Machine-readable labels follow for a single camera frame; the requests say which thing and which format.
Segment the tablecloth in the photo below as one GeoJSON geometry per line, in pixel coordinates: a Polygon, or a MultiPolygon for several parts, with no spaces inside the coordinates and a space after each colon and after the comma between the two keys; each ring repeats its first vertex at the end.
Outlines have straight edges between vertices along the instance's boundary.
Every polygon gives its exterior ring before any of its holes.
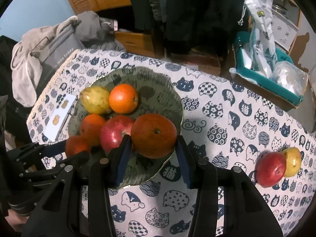
{"type": "MultiPolygon", "coordinates": [[[[269,100],[224,78],[177,64],[118,51],[76,50],[58,69],[27,120],[33,142],[52,142],[43,134],[50,115],[65,93],[78,95],[96,79],[117,68],[146,66],[164,74],[182,98],[182,135],[190,149],[218,167],[241,167],[262,194],[278,220],[284,236],[298,223],[316,189],[316,140],[269,100]],[[262,188],[254,177],[255,163],[265,150],[297,147],[303,158],[298,174],[262,188]]],[[[68,120],[58,140],[68,138],[68,120]]],[[[44,158],[46,168],[65,154],[44,158]]],[[[189,232],[197,190],[184,184],[174,154],[150,181],[119,190],[109,189],[118,236],[177,236],[189,232]]],[[[223,188],[218,188],[216,234],[223,231],[223,188]]],[[[87,188],[82,212],[87,214],[87,188]]]]}

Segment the hanging clothes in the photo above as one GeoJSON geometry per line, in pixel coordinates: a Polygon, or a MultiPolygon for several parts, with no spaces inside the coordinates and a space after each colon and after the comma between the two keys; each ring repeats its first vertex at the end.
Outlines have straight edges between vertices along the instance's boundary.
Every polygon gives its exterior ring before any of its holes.
{"type": "Polygon", "coordinates": [[[237,32],[248,29],[248,13],[244,15],[243,25],[238,25],[243,4],[244,0],[209,0],[202,18],[197,21],[192,45],[208,53],[225,55],[237,32]]]}
{"type": "Polygon", "coordinates": [[[166,38],[169,41],[190,42],[197,16],[209,0],[167,0],[166,38]]]}
{"type": "Polygon", "coordinates": [[[149,0],[130,0],[135,17],[135,28],[147,30],[154,28],[154,17],[149,0]]]}

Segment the red apple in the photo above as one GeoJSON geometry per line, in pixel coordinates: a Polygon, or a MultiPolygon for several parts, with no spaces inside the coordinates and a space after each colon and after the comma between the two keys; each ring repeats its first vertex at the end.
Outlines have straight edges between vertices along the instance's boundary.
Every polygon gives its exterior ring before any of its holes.
{"type": "Polygon", "coordinates": [[[119,147],[125,134],[131,134],[134,123],[124,115],[117,115],[109,119],[101,128],[100,141],[103,150],[109,154],[113,148],[119,147]]]}
{"type": "Polygon", "coordinates": [[[258,184],[267,188],[277,184],[284,176],[286,158],[281,152],[266,154],[257,166],[256,179],[258,184]]]}

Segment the yellow pear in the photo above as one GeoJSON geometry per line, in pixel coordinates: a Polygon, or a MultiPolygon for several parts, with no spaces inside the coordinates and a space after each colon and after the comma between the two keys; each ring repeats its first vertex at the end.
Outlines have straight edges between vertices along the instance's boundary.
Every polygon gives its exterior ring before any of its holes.
{"type": "Polygon", "coordinates": [[[300,151],[296,147],[290,147],[282,151],[286,158],[286,170],[284,177],[292,177],[301,168],[302,158],[300,151]]]}
{"type": "Polygon", "coordinates": [[[110,92],[103,87],[88,87],[81,91],[80,101],[89,113],[107,114],[112,111],[109,96],[110,92]]]}

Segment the person's hand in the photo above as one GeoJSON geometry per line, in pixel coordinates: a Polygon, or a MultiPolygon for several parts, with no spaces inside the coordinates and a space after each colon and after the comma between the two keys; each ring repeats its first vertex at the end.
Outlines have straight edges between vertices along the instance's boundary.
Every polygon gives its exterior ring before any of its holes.
{"type": "Polygon", "coordinates": [[[6,216],[7,222],[16,232],[21,232],[23,225],[26,223],[28,217],[24,217],[16,213],[14,210],[8,210],[9,215],[6,216]]]}

